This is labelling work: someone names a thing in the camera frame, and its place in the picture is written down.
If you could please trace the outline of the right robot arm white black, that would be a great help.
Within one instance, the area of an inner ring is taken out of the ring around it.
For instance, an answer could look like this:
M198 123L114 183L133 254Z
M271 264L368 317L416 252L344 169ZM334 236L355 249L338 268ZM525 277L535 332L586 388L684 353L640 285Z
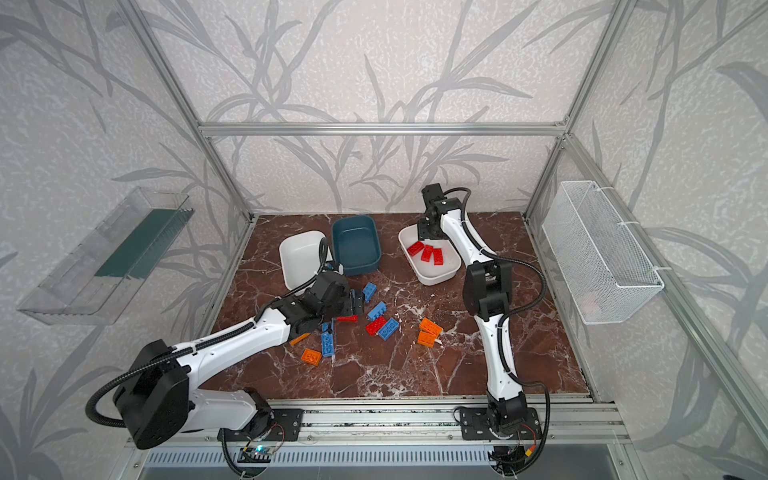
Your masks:
M547 293L546 280L535 265L504 257L482 240L467 213L469 188L444 190L435 183L423 187L421 194L425 212L417 224L419 238L449 241L465 265L462 298L478 325L483 343L488 371L488 424L494 434L509 437L528 414L524 389L538 385L517 375L510 320L543 301ZM537 296L521 306L513 304L515 266L530 269L540 281Z

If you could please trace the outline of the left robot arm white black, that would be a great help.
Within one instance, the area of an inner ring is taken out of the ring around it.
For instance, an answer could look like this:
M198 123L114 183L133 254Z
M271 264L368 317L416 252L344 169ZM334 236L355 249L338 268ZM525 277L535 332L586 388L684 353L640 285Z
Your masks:
M145 345L128 371L89 398L86 417L97 425L126 429L142 450L180 433L242 431L269 417L268 403L255 392L203 386L233 365L318 331L345 312L349 284L326 239L319 243L318 259L320 265L309 280L247 320L174 346L162 340Z

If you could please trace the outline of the orange brick front left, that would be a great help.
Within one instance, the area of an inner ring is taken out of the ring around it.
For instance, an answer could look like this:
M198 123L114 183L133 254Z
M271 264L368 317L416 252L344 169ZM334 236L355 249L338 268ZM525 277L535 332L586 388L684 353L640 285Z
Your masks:
M313 349L305 349L301 355L301 360L312 366L318 366L322 359L322 353Z

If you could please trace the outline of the orange brick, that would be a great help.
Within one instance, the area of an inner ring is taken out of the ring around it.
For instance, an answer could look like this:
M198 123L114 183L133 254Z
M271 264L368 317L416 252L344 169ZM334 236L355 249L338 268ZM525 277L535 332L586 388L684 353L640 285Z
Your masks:
M305 349L301 355L301 360L312 366L318 366L322 359L322 353L313 349Z
M434 345L437 343L438 337L430 332L426 331L420 331L417 343L422 346L426 346L428 348L433 348Z
M420 325L420 330L428 333L432 336L439 337L441 333L443 332L443 328L437 325L436 323L432 322L428 318L423 318Z

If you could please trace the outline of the right white plastic bin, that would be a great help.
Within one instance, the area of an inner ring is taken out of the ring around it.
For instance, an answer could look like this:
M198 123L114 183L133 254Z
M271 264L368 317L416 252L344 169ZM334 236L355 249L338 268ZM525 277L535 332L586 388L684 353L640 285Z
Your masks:
M403 228L398 242L418 280L434 286L451 280L463 266L463 261L448 240L420 240L417 225Z

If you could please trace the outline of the white plastic bin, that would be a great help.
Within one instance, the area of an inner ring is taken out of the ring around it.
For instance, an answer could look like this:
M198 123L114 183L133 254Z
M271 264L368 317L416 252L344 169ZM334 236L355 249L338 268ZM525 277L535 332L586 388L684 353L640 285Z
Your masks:
M308 281L320 268L320 243L326 236L320 231L306 231L290 236L279 246L284 283L293 290Z
M434 286L451 280L463 266L463 261L448 240L420 240L417 225L403 228L398 242L418 280Z

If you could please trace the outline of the orange hinged plate bricks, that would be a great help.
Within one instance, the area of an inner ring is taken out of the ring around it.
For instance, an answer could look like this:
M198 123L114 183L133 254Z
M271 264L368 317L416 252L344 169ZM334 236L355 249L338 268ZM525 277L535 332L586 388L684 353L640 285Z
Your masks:
M301 342L301 341L303 341L303 340L307 339L307 338L308 338L310 335L311 335L311 333L305 333L305 334L299 335L298 337L294 338L293 340L290 340L290 341L289 341L289 344L290 344L291 346L295 346L295 345L296 345L296 344L298 344L299 342Z

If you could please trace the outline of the left white plastic bin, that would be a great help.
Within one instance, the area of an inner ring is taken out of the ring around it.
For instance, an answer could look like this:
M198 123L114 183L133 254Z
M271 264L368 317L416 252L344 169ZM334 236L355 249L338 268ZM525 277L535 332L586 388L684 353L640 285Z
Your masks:
M320 268L320 243L326 236L320 231L306 231L290 236L279 246L284 283L293 290L308 281Z

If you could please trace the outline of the teal plastic bin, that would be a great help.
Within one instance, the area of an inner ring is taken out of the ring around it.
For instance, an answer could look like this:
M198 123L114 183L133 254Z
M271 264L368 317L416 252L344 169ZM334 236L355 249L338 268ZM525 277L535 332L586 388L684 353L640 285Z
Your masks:
M333 255L347 277L373 273L379 267L382 251L372 217L344 217L332 224Z

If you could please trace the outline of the orange brick right upper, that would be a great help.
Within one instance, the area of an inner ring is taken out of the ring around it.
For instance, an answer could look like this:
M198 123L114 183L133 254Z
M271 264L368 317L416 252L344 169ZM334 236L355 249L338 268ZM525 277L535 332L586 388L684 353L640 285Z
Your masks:
M436 323L432 322L428 318L423 318L420 325L420 330L428 333L432 336L439 337L441 333L443 332L443 328L437 325Z

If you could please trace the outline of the orange brick right lower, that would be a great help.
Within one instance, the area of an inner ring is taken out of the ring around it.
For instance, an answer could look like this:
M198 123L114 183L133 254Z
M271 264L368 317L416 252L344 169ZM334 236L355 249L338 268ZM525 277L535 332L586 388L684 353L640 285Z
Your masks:
M426 346L428 348L433 348L434 345L437 343L438 337L430 332L426 331L420 331L417 343L422 346Z

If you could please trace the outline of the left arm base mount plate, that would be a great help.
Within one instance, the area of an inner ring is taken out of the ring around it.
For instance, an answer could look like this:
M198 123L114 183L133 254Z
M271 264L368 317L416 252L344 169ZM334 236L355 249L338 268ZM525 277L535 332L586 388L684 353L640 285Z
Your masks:
M241 438L253 441L298 440L304 415L303 409L289 408L258 412L240 431Z

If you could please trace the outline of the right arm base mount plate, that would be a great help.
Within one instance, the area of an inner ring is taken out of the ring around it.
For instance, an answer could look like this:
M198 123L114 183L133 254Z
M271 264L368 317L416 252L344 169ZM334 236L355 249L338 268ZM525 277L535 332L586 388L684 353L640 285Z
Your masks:
M526 416L512 426L507 433L495 432L491 428L486 408L459 406L453 409L453 417L461 429L462 439L470 440L513 440L537 443L543 438L543 421L536 409L529 407Z

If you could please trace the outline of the clear plastic wall tray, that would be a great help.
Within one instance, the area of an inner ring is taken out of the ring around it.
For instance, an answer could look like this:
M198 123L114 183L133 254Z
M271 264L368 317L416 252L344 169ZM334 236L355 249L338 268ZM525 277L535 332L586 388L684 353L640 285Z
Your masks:
M134 188L17 310L46 325L114 324L193 215L185 193Z

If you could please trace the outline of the aluminium front rail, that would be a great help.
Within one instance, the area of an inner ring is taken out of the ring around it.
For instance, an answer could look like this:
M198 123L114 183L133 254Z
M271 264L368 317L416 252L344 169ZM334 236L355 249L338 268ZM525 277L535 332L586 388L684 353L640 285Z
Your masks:
M502 445L519 440L546 445L626 444L631 441L618 407L597 403L584 395L554 394L549 408L538 394L528 396L536 410L532 434L520 426L516 433L490 434L469 409L486 409L483 396L346 398L272 400L276 410L300 409L301 419L287 432L297 433L294 446L459 445L469 434L471 444Z

